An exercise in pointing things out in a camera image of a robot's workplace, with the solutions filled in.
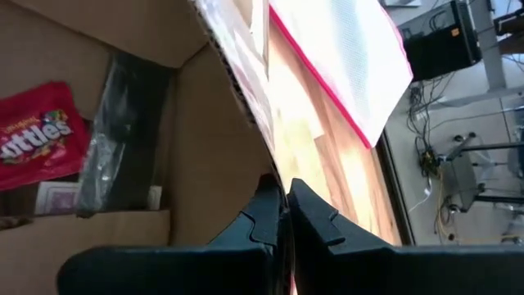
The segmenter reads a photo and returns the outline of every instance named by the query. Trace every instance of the wooden floor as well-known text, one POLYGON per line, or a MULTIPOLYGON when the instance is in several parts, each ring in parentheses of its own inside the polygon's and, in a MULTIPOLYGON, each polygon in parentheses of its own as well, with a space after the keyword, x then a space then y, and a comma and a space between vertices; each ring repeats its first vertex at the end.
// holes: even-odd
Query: wooden floor
POLYGON ((364 147, 273 24, 269 88, 274 158, 286 189, 302 178, 341 214, 400 244, 375 151, 364 147))

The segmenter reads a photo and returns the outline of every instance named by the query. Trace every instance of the small card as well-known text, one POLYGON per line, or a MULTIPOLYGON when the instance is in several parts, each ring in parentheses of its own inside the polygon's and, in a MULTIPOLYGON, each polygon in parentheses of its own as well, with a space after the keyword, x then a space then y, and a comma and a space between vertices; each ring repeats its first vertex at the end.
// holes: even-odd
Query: small card
MULTIPOLYGON (((79 183, 43 181, 38 187, 35 215, 60 215, 75 212, 79 183)), ((162 187, 151 186, 147 199, 149 210, 160 209, 162 187)))

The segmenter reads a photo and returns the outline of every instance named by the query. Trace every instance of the cable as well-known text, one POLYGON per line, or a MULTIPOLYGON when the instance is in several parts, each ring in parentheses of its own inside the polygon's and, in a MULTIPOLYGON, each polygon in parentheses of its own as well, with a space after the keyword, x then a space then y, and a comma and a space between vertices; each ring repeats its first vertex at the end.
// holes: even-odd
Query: cable
MULTIPOLYGON (((433 3, 433 5, 431 6, 431 8, 429 9, 429 11, 432 11, 436 5, 440 2, 440 0, 435 0, 435 2, 433 3)), ((426 25, 426 22, 431 18, 431 16, 427 16, 425 19, 424 19, 424 22, 422 23, 421 27, 420 27, 420 30, 423 31, 424 30, 424 26, 426 25)))
POLYGON ((446 106, 446 107, 452 107, 451 105, 448 105, 448 104, 445 104, 444 102, 439 102, 439 99, 442 98, 442 94, 444 94, 444 91, 448 88, 449 86, 449 82, 451 82, 451 80, 454 78, 455 74, 457 72, 453 72, 453 73, 450 73, 450 74, 446 74, 446 75, 442 75, 440 78, 435 78, 435 79, 440 79, 439 83, 436 85, 436 87, 438 87, 438 85, 440 84, 440 82, 447 78, 449 76, 449 79, 448 81, 445 83, 444 85, 444 88, 440 91, 439 95, 436 96, 436 98, 430 98, 428 102, 425 102, 423 106, 421 107, 429 107, 429 105, 431 105, 433 102, 437 102, 443 106, 446 106))
MULTIPOLYGON (((502 98, 499 97, 499 105, 500 109, 504 109, 504 103, 502 102, 502 98)), ((509 131, 509 124, 508 124, 508 118, 506 117, 506 113, 502 113, 502 117, 504 118, 504 126, 506 127, 506 135, 508 136, 508 141, 511 142, 511 131, 509 131)))
POLYGON ((444 230, 441 230, 440 228, 443 228, 444 225, 449 225, 452 221, 451 219, 451 212, 447 206, 447 203, 449 199, 449 197, 447 197, 443 202, 441 201, 442 199, 442 190, 443 190, 443 185, 442 185, 442 180, 443 180, 443 175, 440 173, 439 175, 439 180, 440 180, 440 185, 439 185, 439 197, 437 199, 437 203, 436 203, 436 209, 437 209, 437 213, 435 214, 435 221, 433 222, 433 230, 434 230, 434 233, 438 235, 439 237, 439 242, 440 242, 440 245, 443 245, 442 243, 442 234, 445 232, 444 230), (448 212, 448 217, 446 218, 445 221, 443 221, 442 219, 442 210, 446 210, 448 212))
POLYGON ((517 65, 518 68, 521 70, 521 72, 524 73, 524 69, 522 69, 522 67, 521 67, 521 65, 524 65, 524 63, 522 63, 521 61, 517 61, 513 55, 504 56, 503 58, 505 58, 507 60, 510 60, 510 61, 513 61, 515 63, 515 65, 517 65))
POLYGON ((506 7, 506 14, 509 13, 509 8, 511 7, 511 1, 512 0, 508 0, 508 6, 506 7))
POLYGON ((444 88, 440 91, 440 93, 443 93, 453 76, 454 73, 449 73, 434 79, 419 81, 416 84, 412 84, 409 88, 410 107, 406 125, 415 134, 414 145, 423 177, 428 178, 430 175, 437 175, 440 164, 431 146, 431 116, 429 114, 428 100, 431 101, 434 98, 436 89, 440 87, 445 79, 448 79, 444 88), (431 88, 428 91, 427 98, 426 87, 428 86, 431 86, 431 88))
POLYGON ((446 11, 439 11, 429 19, 429 28, 432 32, 437 31, 438 29, 441 29, 441 27, 437 27, 436 20, 439 16, 443 16, 446 13, 446 11))
POLYGON ((411 213, 413 210, 417 209, 417 207, 425 203, 427 200, 429 200, 429 197, 431 197, 430 193, 427 194, 426 197, 422 201, 418 202, 417 204, 415 204, 415 206, 411 207, 411 209, 408 210, 408 214, 411 213))
POLYGON ((508 112, 508 111, 516 111, 516 109, 509 109, 509 110, 506 109, 506 110, 497 111, 497 112, 493 112, 493 113, 489 113, 489 114, 476 115, 476 116, 465 116, 465 117, 460 117, 460 118, 443 120, 439 124, 433 126, 431 128, 431 130, 436 129, 436 128, 442 126, 443 124, 447 124, 447 123, 454 122, 454 121, 457 121, 457 120, 471 120, 471 119, 476 119, 476 118, 482 118, 482 117, 485 117, 485 116, 495 116, 495 115, 503 114, 503 113, 508 112))

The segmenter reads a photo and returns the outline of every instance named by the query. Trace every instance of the bubble wrap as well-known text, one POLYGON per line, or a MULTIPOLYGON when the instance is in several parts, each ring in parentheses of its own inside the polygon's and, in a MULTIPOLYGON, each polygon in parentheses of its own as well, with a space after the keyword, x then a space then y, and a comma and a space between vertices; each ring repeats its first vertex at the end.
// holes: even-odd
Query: bubble wrap
POLYGON ((368 148, 413 75, 376 0, 271 0, 271 19, 368 148))

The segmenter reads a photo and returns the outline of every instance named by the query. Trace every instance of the clear plastic bag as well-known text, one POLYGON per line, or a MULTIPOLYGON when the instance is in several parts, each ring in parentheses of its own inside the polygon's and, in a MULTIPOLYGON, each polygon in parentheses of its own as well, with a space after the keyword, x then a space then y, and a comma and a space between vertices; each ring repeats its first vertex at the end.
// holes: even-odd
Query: clear plastic bag
POLYGON ((80 174, 79 216, 147 208, 171 74, 128 53, 115 55, 80 174))

